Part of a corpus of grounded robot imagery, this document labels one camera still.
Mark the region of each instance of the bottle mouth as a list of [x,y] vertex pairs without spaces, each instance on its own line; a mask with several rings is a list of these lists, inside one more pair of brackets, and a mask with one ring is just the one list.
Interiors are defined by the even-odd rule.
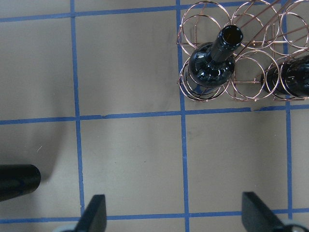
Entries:
[[239,45],[243,39],[241,30],[235,25],[228,25],[222,29],[223,41],[230,46]]

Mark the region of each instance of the black cylindrical object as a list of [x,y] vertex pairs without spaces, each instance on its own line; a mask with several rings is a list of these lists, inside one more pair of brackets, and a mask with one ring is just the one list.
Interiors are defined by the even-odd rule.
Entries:
[[41,173],[34,165],[0,165],[0,202],[31,193],[40,182]]
[[235,25],[224,27],[213,43],[204,43],[190,56],[188,71],[192,79],[203,87],[218,87],[232,76],[235,69],[233,52],[243,39]]
[[[279,83],[274,93],[295,97],[309,97],[309,55],[293,58],[279,66],[282,83]],[[278,79],[278,69],[272,68],[267,72],[266,81],[270,90],[275,87]],[[261,84],[264,82],[264,75],[261,76]]]

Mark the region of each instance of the metal rack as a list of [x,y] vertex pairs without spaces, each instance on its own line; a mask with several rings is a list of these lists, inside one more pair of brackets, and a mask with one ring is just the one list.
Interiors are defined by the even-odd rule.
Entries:
[[[309,25],[306,15],[297,10],[308,7],[308,0],[280,0],[268,3],[252,0],[238,6],[232,13],[219,3],[201,1],[192,5],[183,15],[178,31],[182,50],[191,55],[199,45],[212,42],[226,25],[236,25],[244,33],[244,42],[234,53],[236,67],[233,77],[217,88],[196,83],[186,72],[189,59],[184,62],[179,75],[179,87],[183,94],[197,102],[207,102],[228,94],[237,101],[257,101],[272,96],[275,101],[301,101],[307,98],[293,96],[282,84],[282,64],[309,51]],[[270,69],[277,69],[279,77],[273,88],[265,77]],[[278,85],[291,96],[278,94]]]

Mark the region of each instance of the wine bottle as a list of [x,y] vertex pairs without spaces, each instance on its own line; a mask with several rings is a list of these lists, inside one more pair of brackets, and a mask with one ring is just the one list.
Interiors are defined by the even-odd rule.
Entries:
[[[282,69],[282,83],[278,84],[274,93],[300,98],[309,97],[309,55],[293,58],[280,65],[279,68]],[[270,90],[275,87],[277,80],[278,69],[271,68],[266,74],[266,81]],[[261,76],[261,84],[263,82],[264,75]],[[266,84],[264,90],[269,92]]]
[[190,56],[187,72],[203,87],[218,87],[232,76],[235,69],[233,52],[243,39],[234,25],[224,27],[212,43],[204,43]]

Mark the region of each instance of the dark glass bottle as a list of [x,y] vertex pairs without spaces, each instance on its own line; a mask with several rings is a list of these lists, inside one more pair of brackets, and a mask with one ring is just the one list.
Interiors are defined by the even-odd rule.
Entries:
[[198,47],[189,59],[188,71],[192,79],[204,87],[218,87],[232,76],[235,69],[233,52],[240,46],[241,30],[224,27],[213,43]]
[[[309,97],[309,55],[294,58],[282,66],[281,78],[282,83],[279,83],[274,93],[293,95],[295,97]],[[278,79],[278,70],[272,68],[267,72],[266,80],[269,89],[273,89]],[[261,76],[261,84],[264,82],[264,76]],[[269,92],[267,86],[264,86],[264,90]]]

